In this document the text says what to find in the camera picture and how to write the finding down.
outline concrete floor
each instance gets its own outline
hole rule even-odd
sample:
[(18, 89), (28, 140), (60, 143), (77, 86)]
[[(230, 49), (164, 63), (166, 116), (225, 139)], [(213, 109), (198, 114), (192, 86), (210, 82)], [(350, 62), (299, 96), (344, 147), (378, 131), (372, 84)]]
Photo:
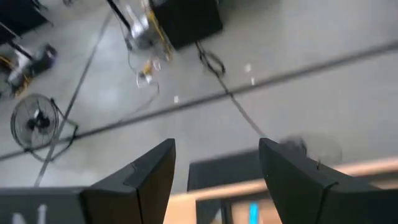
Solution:
[[(23, 95), (54, 97), (66, 112), (85, 65), (98, 48), (73, 102), (69, 118), (87, 131), (134, 111), (155, 90), (138, 89), (127, 65), (118, 21), (108, 5), (81, 0), (71, 9), (49, 4), (55, 27), (27, 34), (21, 43), (35, 49), (49, 42), (59, 52), (55, 66), (36, 78)], [(324, 62), (398, 39), (398, 2), (390, 0), (252, 0), (226, 2), (224, 31), (203, 41), (223, 59), (228, 88), (276, 73)], [(363, 60), (310, 77), (236, 96), (247, 114), (271, 139), (290, 134), (331, 139), (342, 160), (356, 162), (398, 154), (398, 52)], [(132, 55), (134, 66), (146, 59)], [(140, 114), (197, 100), (223, 91), (206, 72), (194, 47), (174, 54), (174, 62), (156, 74), (160, 96)], [(18, 99), (1, 103), (0, 154), (20, 150), (11, 137), (9, 117)], [(65, 126), (61, 135), (72, 129)], [(76, 141), (50, 163), (40, 186), (90, 185), (133, 161), (165, 138), (175, 138), (177, 163), (172, 192), (186, 190), (188, 165), (255, 148), (259, 135), (229, 98), (159, 116)], [(40, 151), (45, 156), (49, 149)], [(336, 149), (319, 152), (335, 155)], [(33, 186), (42, 164), (29, 155), (0, 162), (1, 187)]]

